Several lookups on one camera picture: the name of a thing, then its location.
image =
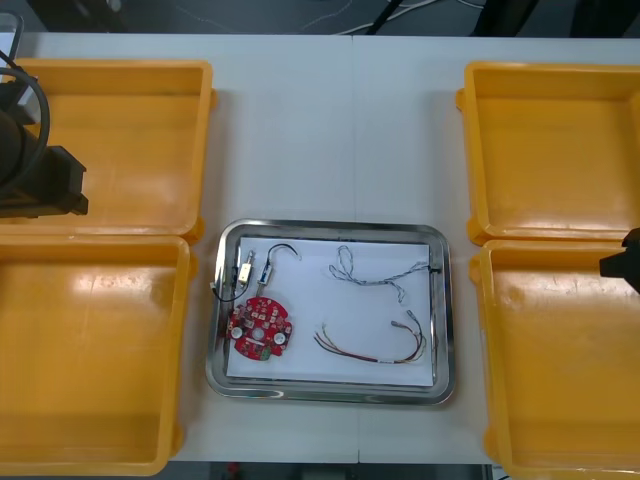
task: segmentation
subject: white connector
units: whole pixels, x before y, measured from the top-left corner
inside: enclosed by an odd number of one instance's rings
[[[254,252],[253,250],[249,251],[247,261],[244,262],[240,267],[240,273],[238,273],[238,283],[242,287],[249,283],[249,280],[251,279],[251,270],[253,269],[253,258],[255,257],[255,255],[256,252]]]

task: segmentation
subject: yellow plastic tray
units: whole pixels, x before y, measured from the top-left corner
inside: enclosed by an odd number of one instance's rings
[[[175,426],[178,237],[0,237],[0,475],[151,475]]]
[[[612,242],[490,241],[471,261],[485,448],[517,479],[640,473],[640,295],[601,278]]]
[[[18,63],[38,77],[49,99],[49,145],[62,145],[87,167],[89,214],[2,219],[0,234],[178,235],[192,242],[202,235],[198,215],[215,101],[208,63]]]
[[[640,225],[640,67],[471,63],[471,240],[621,240]]]

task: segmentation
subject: electronic component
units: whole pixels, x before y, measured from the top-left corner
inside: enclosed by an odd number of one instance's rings
[[[275,300],[254,297],[234,309],[227,336],[235,340],[234,348],[240,355],[264,362],[286,350],[293,333],[288,316]]]
[[[258,297],[262,296],[263,290],[269,284],[269,279],[271,278],[271,274],[273,273],[273,263],[271,261],[271,252],[273,252],[278,248],[288,248],[289,250],[291,250],[291,252],[295,254],[298,260],[302,259],[298,251],[288,243],[278,243],[276,245],[273,245],[267,252],[267,261],[265,262],[264,267],[262,268],[262,273],[260,274],[260,278],[258,278],[258,293],[257,293]]]
[[[247,283],[249,283],[249,280],[251,279],[251,269],[255,256],[256,252],[254,252],[253,250],[249,251],[247,261],[242,264],[242,267],[240,267],[240,273],[238,274],[238,283],[242,286],[245,286]]]

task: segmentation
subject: cable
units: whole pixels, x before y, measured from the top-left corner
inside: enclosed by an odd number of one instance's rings
[[[413,12],[414,10],[417,10],[418,8],[426,7],[427,5],[431,5],[432,3],[435,3],[435,2],[438,2],[438,1],[440,1],[440,0],[424,0],[423,2],[416,3],[415,5],[412,5],[410,7],[406,7],[401,12],[394,13],[389,18],[387,18],[387,21],[385,22],[385,24],[389,23],[392,20],[395,20],[398,17],[401,17],[402,15],[405,15],[405,14],[407,14],[409,12]],[[373,26],[373,23],[365,23],[364,25],[360,25],[359,27],[355,27],[355,28],[350,28],[349,30],[345,30],[344,32],[334,33],[334,35],[348,35],[350,33],[357,32],[358,30],[363,30],[363,29],[369,28],[371,26]]]
[[[353,0],[348,0],[347,3],[345,3],[344,6],[340,10],[338,10],[337,12],[330,13],[328,15],[322,15],[321,17],[318,17],[315,20],[310,21],[306,25],[303,25],[302,27],[300,27],[298,29],[298,33],[304,32],[307,28],[309,28],[309,27],[311,27],[311,26],[315,25],[316,23],[319,23],[319,22],[321,22],[323,20],[327,20],[328,18],[337,17],[342,12],[347,10],[352,4],[353,4]]]
[[[410,7],[415,7],[418,3],[421,2],[417,2],[417,3],[410,3],[409,5],[406,5],[404,3],[401,3],[400,5],[398,5],[398,8],[410,8]]]
[[[426,343],[427,343],[427,339],[423,335],[422,326],[420,325],[420,322],[415,317],[413,312],[411,310],[407,310],[407,314],[409,315],[409,318],[411,318],[411,320],[413,320],[418,325],[418,332],[419,333],[415,332],[414,330],[412,330],[409,326],[405,325],[404,323],[396,322],[395,320],[393,320],[391,322],[391,326],[407,330],[409,333],[411,333],[414,336],[414,338],[416,340],[416,348],[415,348],[415,350],[411,353],[411,355],[409,355],[408,357],[403,358],[401,360],[382,360],[382,359],[379,359],[379,358],[376,358],[376,357],[371,357],[371,356],[368,356],[368,355],[360,355],[360,354],[357,354],[357,353],[348,352],[346,350],[343,350],[342,348],[338,347],[333,340],[331,340],[331,337],[329,337],[329,334],[327,333],[327,325],[326,324],[322,324],[322,335],[319,334],[318,332],[316,332],[314,337],[313,337],[313,339],[315,340],[315,342],[323,350],[325,350],[325,351],[327,351],[329,353],[333,353],[335,355],[340,355],[342,357],[354,358],[356,360],[362,360],[363,362],[384,363],[384,364],[393,364],[393,365],[415,362],[420,357],[422,357],[422,354],[424,352],[424,348],[425,348]]]
[[[398,5],[402,3],[402,0],[391,0],[389,4],[382,10],[378,17],[373,21],[373,25],[364,32],[365,35],[375,35],[378,30],[387,23],[389,17],[398,9]]]
[[[414,4],[414,5],[402,5],[402,4],[400,4],[400,7],[402,7],[404,10],[402,10],[401,12],[398,12],[398,13],[394,13],[389,18],[387,18],[387,21],[385,22],[385,25],[387,23],[389,23],[390,21],[401,17],[402,15],[405,15],[405,14],[407,14],[409,12],[413,12],[414,10],[417,10],[418,8],[426,7],[428,5],[431,5],[432,3],[436,3],[438,1],[440,1],[440,0],[424,0],[423,2],[418,2],[418,3]],[[463,4],[463,5],[467,5],[468,7],[479,8],[479,9],[484,8],[484,6],[482,6],[482,5],[472,4],[471,2],[467,2],[467,1],[463,1],[463,0],[456,0],[456,1],[461,3],[461,4]],[[373,23],[365,23],[364,25],[360,25],[359,27],[350,28],[349,30],[345,30],[344,32],[334,33],[333,35],[349,35],[350,33],[355,33],[355,32],[357,32],[359,30],[364,30],[365,28],[369,28],[372,25],[373,25]]]
[[[245,293],[247,293],[247,290],[249,289],[249,284],[247,283],[244,288],[242,289],[242,291],[236,295],[233,298],[222,298],[220,295],[218,295],[218,292],[216,291],[216,287],[211,287],[211,291],[213,292],[213,295],[220,300],[222,303],[228,303],[228,302],[235,302],[237,299],[239,299],[242,295],[244,295]]]
[[[239,32],[237,30],[233,30],[233,29],[227,27],[226,25],[218,23],[215,20],[211,20],[210,18],[199,17],[195,13],[193,13],[193,12],[187,10],[186,8],[184,8],[182,5],[176,5],[176,4],[172,3],[171,6],[175,10],[177,10],[180,13],[186,15],[187,17],[192,18],[193,20],[196,20],[196,21],[202,22],[202,23],[208,23],[210,25],[213,25],[214,27],[218,27],[219,29],[226,31],[227,33],[243,33],[243,32]]]
[[[416,262],[411,266],[411,268],[409,268],[409,270],[392,277],[384,278],[382,280],[359,280],[353,276],[353,253],[346,245],[338,247],[338,263],[339,266],[337,267],[335,265],[329,265],[329,272],[333,275],[333,278],[343,282],[354,283],[361,287],[390,285],[398,292],[398,303],[402,303],[406,292],[404,288],[396,283],[396,280],[406,277],[407,275],[411,275],[414,272],[431,270],[427,262]]]
[[[478,5],[477,3],[467,2],[466,0],[456,0],[456,2],[461,3],[462,5],[466,5],[467,7],[477,8],[478,10],[482,10],[484,8],[484,5]]]
[[[232,267],[231,271],[233,272],[232,279],[231,279],[231,290],[235,292],[236,286],[238,285],[238,267]],[[213,292],[213,295],[223,303],[235,302],[242,295],[247,293],[247,290],[249,289],[249,283],[247,282],[244,288],[242,289],[242,291],[238,295],[235,295],[232,298],[222,298],[216,290],[215,282],[211,282],[209,286],[211,287],[211,291]]]
[[[300,254],[298,253],[298,251],[295,248],[293,248],[291,245],[289,245],[288,243],[276,243],[267,252],[267,263],[271,263],[271,252],[273,252],[276,248],[288,248],[289,250],[291,250],[296,255],[296,257],[298,257],[298,259],[301,258]]]
[[[47,142],[49,141],[49,131],[51,129],[51,113],[49,110],[49,102],[47,101],[47,96],[42,90],[42,87],[38,84],[36,79],[29,76],[24,70],[15,68],[0,67],[0,76],[2,75],[14,77],[16,80],[27,84],[29,87],[31,87],[33,93],[35,93],[36,98],[38,99],[38,104],[40,105],[40,133],[38,135],[36,146],[31,153],[29,161],[23,164],[24,166],[21,169],[20,173],[18,173],[4,185],[0,185],[0,194],[11,191],[13,187],[22,182],[31,173],[31,170],[35,167],[35,165],[39,163],[47,148]]]

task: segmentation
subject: white table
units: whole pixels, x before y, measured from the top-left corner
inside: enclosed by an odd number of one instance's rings
[[[183,353],[180,460],[487,463],[467,173],[454,93],[472,60],[640,63],[640,40],[26,35],[21,55],[200,58],[214,67]],[[214,251],[243,217],[419,223],[449,240],[457,385],[435,408],[223,398],[204,378]]]

